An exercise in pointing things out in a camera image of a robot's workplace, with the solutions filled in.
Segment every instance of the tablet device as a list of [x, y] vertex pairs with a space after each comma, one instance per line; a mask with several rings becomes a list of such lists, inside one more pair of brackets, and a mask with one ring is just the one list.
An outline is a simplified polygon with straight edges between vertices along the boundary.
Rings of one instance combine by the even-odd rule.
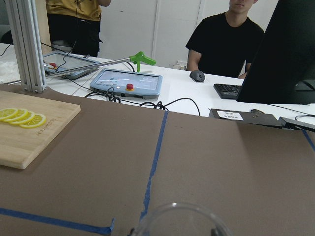
[[[63, 52], [51, 52], [43, 55], [44, 60], [44, 68], [46, 73], [55, 73], [65, 70], [70, 70], [82, 66], [98, 64], [99, 61], [90, 60], [87, 58], [81, 58], [75, 55], [70, 55]], [[81, 70], [72, 72], [70, 74], [64, 75], [63, 77], [67, 79], [78, 79], [79, 77], [91, 72], [95, 71], [97, 68]]]
[[158, 98], [162, 84], [161, 75], [102, 69], [90, 83], [93, 91], [113, 92], [121, 97]]

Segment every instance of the man's neck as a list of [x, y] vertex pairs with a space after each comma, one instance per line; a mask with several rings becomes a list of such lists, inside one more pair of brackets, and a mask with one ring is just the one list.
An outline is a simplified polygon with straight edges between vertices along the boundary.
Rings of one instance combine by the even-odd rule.
[[236, 14], [232, 11], [225, 13], [226, 20], [228, 24], [232, 27], [239, 27], [247, 19], [247, 12], [242, 14]]

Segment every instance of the wooden cutting board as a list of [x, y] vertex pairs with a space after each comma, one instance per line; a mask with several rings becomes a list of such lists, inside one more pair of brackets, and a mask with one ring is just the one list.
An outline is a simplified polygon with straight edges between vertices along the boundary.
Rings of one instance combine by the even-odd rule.
[[46, 116], [45, 124], [32, 129], [0, 121], [0, 165], [18, 169], [25, 169], [81, 110], [77, 104], [0, 91], [0, 109], [11, 107]]

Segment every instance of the computer monitor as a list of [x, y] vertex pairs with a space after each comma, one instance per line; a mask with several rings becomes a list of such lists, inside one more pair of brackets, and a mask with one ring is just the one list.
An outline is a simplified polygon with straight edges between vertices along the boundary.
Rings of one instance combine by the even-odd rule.
[[237, 97], [315, 103], [315, 0], [279, 0]]

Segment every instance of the lemon slice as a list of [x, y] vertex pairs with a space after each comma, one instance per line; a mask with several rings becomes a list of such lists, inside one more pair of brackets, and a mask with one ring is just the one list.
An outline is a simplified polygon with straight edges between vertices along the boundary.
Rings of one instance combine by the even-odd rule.
[[16, 121], [11, 121], [10, 124], [24, 124], [26, 122], [31, 121], [34, 118], [34, 116], [35, 116], [35, 113], [32, 111], [29, 111], [25, 117], [20, 118]]
[[43, 114], [36, 113], [34, 118], [30, 121], [20, 124], [22, 128], [35, 128], [39, 127], [46, 122], [46, 116]]
[[17, 113], [18, 113], [18, 109], [16, 109], [16, 108], [2, 109], [2, 110], [0, 110], [0, 120], [5, 120], [8, 118], [11, 118]]
[[28, 110], [27, 109], [20, 108], [20, 109], [18, 109], [17, 114], [12, 116], [11, 118], [5, 119], [4, 122], [12, 122], [12, 121], [16, 121], [18, 119], [23, 119], [24, 117], [26, 117], [27, 114], [28, 114]]

